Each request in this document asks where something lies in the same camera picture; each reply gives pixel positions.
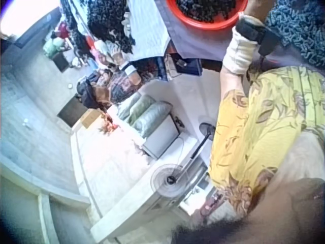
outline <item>pillow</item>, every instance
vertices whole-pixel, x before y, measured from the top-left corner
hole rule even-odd
[[[173,106],[167,102],[152,104],[133,124],[142,138],[146,138],[164,121]]]
[[[148,95],[143,95],[140,97],[140,99],[130,109],[130,115],[126,119],[126,122],[132,126],[133,123],[141,116],[141,114],[143,114],[153,103],[155,103],[155,100]]]
[[[141,97],[140,93],[134,93],[131,97],[126,99],[124,102],[122,102],[118,106],[117,116],[121,120],[125,120],[127,117],[129,117],[130,109],[133,107],[133,105],[135,105],[135,103],[137,102],[137,100],[140,99],[140,97]]]

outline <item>white bandage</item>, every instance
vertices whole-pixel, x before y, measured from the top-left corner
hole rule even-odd
[[[134,72],[134,71],[136,71],[136,70],[137,70],[137,69],[134,68],[133,65],[130,65],[129,67],[127,67],[127,68],[125,69],[125,72],[126,72],[126,74],[129,76],[132,72]]]
[[[263,26],[260,20],[252,16],[241,13],[240,18],[245,18],[254,25]],[[252,63],[257,45],[257,42],[246,39],[236,31],[236,27],[233,27],[233,38],[223,58],[223,65],[234,74],[245,74]]]

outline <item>fan stand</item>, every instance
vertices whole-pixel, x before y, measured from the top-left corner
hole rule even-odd
[[[186,174],[189,166],[191,165],[191,161],[193,161],[193,159],[196,157],[196,155],[199,153],[200,149],[203,147],[203,145],[206,143],[206,141],[209,139],[211,141],[213,141],[214,138],[214,134],[215,134],[215,126],[208,124],[208,123],[201,123],[199,126],[199,130],[200,132],[205,136],[204,139],[202,140],[202,142],[198,145],[198,147],[196,148],[196,150],[193,152],[193,154],[190,157],[189,162],[186,164],[186,166],[182,169],[182,173],[179,175],[179,177],[177,177],[175,183],[184,176],[184,174]]]
[[[151,186],[161,196],[174,198],[183,194],[187,189],[189,184],[187,171],[191,166],[191,162],[196,158],[206,141],[208,139],[213,140],[216,128],[211,124],[201,123],[199,129],[205,137],[195,149],[184,168],[176,164],[164,165],[159,167],[152,175]]]

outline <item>purple cloth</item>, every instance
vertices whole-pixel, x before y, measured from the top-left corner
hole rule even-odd
[[[168,33],[172,39],[177,52],[182,58],[204,58],[222,61],[226,49],[232,38],[231,28],[207,31],[191,27],[178,20],[167,6],[166,0],[155,0],[158,10],[164,20]],[[256,52],[254,61],[259,59],[259,54]],[[283,67],[283,66],[306,66],[312,70],[325,75],[325,71],[321,71],[304,61],[293,46],[283,48],[277,46],[273,53],[267,56],[267,60],[263,64],[264,69]]]

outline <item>hand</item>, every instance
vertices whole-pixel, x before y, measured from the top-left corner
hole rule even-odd
[[[264,22],[276,0],[248,0],[245,15],[249,15]]]
[[[116,45],[114,48],[112,48],[111,50],[111,56],[114,59],[115,63],[117,65],[122,65],[123,63],[125,63],[125,60],[123,58],[121,49]]]

